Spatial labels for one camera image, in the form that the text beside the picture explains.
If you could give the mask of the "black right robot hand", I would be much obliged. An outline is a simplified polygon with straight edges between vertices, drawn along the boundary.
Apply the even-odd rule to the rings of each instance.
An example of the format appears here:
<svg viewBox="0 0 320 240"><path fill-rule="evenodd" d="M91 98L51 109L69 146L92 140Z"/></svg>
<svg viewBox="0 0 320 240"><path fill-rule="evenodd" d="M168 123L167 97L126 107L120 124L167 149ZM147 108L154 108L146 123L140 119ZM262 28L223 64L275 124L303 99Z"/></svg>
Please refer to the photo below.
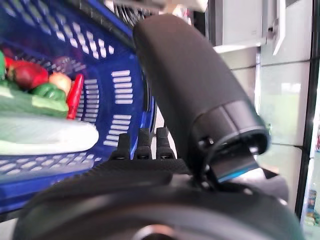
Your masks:
<svg viewBox="0 0 320 240"><path fill-rule="evenodd" d="M178 158L119 152L34 196L15 240L302 240L288 187L255 157L270 134L212 45L171 14L133 40Z"/></svg>

